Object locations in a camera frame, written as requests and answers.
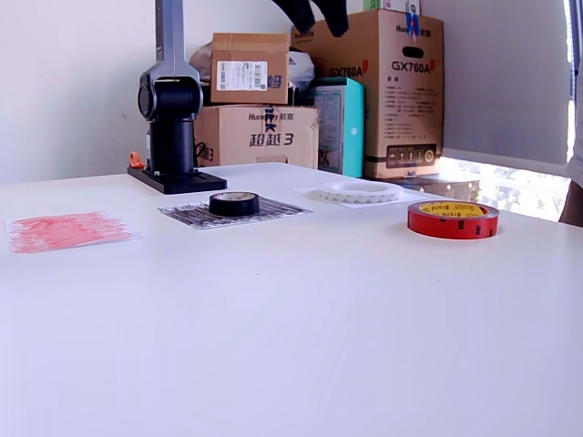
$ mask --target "red adhesive tape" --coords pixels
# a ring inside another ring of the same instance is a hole
[[[407,226],[439,239],[488,239],[498,232],[495,208],[476,203],[428,201],[409,206]]]

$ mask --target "double-sided tape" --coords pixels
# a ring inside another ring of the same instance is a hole
[[[259,196],[232,192],[210,196],[209,213],[221,217],[245,217],[259,212]]]
[[[498,232],[499,212],[475,203],[428,201],[409,206],[410,230],[440,239],[487,239]]]
[[[384,203],[394,202],[403,196],[402,187],[383,182],[365,180],[331,182],[318,188],[318,195],[339,203]]]

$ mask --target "orange component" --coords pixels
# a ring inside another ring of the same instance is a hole
[[[138,152],[131,152],[129,154],[129,166],[132,168],[144,168],[145,165],[142,163],[142,159],[139,157]]]

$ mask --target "red paper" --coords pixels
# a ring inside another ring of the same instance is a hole
[[[66,249],[136,237],[105,212],[37,217],[7,223],[13,254]]]

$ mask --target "white wall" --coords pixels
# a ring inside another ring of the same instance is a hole
[[[290,27],[271,0],[184,6],[188,55],[213,32]],[[154,30],[154,0],[4,1],[0,183],[124,172],[129,152],[145,150],[136,101]]]

